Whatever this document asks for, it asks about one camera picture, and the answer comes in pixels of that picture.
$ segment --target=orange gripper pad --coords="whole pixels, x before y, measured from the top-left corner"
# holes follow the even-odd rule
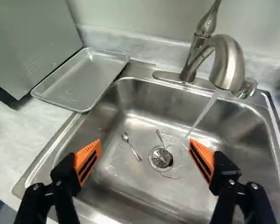
[[[75,153],[74,168],[81,186],[85,183],[101,154],[102,146],[100,139],[90,143]]]
[[[190,139],[189,154],[193,158],[207,184],[210,185],[214,173],[214,152],[199,142]]]

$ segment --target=sink drain strainer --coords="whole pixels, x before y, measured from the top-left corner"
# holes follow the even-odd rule
[[[148,154],[148,160],[150,165],[160,172],[170,170],[174,162],[172,154],[161,145],[153,147],[152,151]]]

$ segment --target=white wall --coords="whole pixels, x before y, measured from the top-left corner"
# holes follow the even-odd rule
[[[76,23],[191,41],[213,0],[68,0]],[[280,0],[223,0],[216,33],[280,59]]]

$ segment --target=faucet spout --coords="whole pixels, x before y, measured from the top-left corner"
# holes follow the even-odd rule
[[[210,82],[220,89],[240,90],[245,79],[244,55],[238,42],[228,35],[215,35],[209,38],[190,57],[186,72],[180,74],[180,79],[192,82],[196,70],[213,51],[216,55],[209,76]]]

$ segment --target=water puddle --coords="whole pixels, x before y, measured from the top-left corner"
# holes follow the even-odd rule
[[[174,163],[170,170],[159,172],[166,178],[179,179],[182,176],[182,167],[189,158],[188,150],[182,147],[182,141],[171,135],[162,133],[166,149],[173,155]]]

